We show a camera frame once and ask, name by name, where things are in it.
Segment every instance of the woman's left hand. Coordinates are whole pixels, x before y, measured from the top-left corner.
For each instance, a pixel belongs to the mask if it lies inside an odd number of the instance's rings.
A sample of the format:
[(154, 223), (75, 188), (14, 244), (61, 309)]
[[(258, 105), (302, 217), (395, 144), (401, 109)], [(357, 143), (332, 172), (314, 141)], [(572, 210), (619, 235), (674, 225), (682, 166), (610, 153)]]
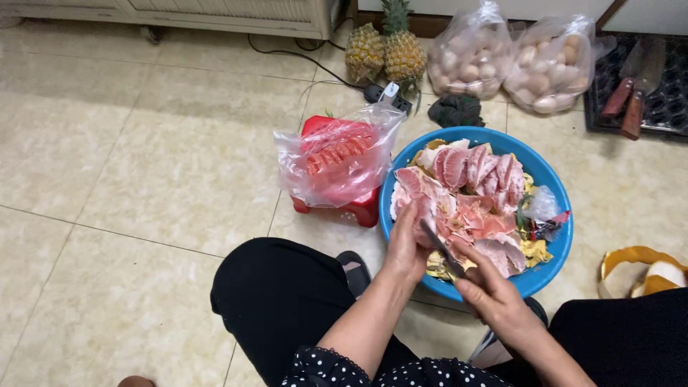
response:
[(413, 232), (418, 215), (417, 200), (412, 200), (396, 219), (389, 233), (387, 257), (382, 271), (390, 271), (417, 284), (425, 274), (430, 250), (418, 246)]

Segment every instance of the white wall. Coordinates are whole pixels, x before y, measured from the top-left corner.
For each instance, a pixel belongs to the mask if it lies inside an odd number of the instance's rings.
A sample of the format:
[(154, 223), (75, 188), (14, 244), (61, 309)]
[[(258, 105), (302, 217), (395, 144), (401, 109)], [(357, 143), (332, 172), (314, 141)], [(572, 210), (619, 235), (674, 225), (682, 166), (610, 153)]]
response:
[[(645, 0), (646, 2), (667, 0)], [(688, 0), (670, 0), (683, 2)], [(613, 0), (501, 0), (498, 1), (502, 14), (508, 19), (538, 20), (544, 16), (568, 16), (583, 13), (597, 20)], [(471, 12), (477, 9), (480, 0), (410, 0), (409, 7), (420, 14), (443, 14), (453, 16), (458, 10)], [(358, 0), (358, 9), (381, 11), (380, 0)]]
[(628, 0), (606, 31), (688, 35), (688, 0)]

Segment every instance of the black pants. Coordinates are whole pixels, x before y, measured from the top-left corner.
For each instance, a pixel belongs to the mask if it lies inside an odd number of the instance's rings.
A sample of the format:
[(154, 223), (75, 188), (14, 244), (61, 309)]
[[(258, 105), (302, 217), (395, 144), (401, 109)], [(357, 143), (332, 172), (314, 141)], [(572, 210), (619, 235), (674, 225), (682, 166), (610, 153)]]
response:
[[(315, 345), (355, 302), (332, 257), (279, 238), (256, 238), (222, 262), (211, 291), (220, 314), (269, 387), (281, 385), (298, 347)], [(598, 386), (688, 386), (688, 289), (633, 300), (565, 303), (550, 332)], [(392, 336), (384, 373), (416, 361)], [(516, 386), (538, 386), (527, 364), (489, 370)]]

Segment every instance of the polka dot shirt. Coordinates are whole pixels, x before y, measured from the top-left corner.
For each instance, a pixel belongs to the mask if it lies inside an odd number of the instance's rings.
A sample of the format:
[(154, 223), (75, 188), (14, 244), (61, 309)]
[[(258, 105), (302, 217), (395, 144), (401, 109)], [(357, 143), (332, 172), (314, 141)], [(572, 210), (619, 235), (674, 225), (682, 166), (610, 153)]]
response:
[(389, 370), (371, 382), (354, 362), (334, 350), (301, 347), (293, 368), (282, 381), (286, 387), (511, 387), (499, 377), (454, 359), (428, 357)]

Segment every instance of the tile floor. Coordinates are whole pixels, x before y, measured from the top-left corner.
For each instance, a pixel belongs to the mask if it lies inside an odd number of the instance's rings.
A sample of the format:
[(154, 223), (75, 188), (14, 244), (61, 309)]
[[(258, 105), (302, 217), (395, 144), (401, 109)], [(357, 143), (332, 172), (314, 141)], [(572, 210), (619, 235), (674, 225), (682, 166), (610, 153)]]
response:
[[(260, 386), (207, 303), (223, 256), (269, 235), (353, 249), (379, 270), (379, 228), (297, 214), (275, 184), (272, 131), (362, 103), (314, 83), (330, 79), (315, 64), (256, 53), (245, 34), (169, 29), (152, 46), (135, 26), (104, 23), (28, 21), (0, 30), (0, 42), (0, 386), (115, 386), (130, 374), (161, 387)], [(345, 71), (328, 45), (308, 55)], [(436, 97), (422, 90), (395, 152), (437, 129), (426, 115)], [(483, 102), (488, 127), (554, 167), (576, 216), (566, 264), (535, 296), (550, 315), (596, 297), (608, 250), (645, 244), (680, 257), (685, 146), (589, 134), (580, 103), (542, 118), (509, 102)], [(419, 288), (396, 334), (421, 356), (461, 358), (484, 329)]]

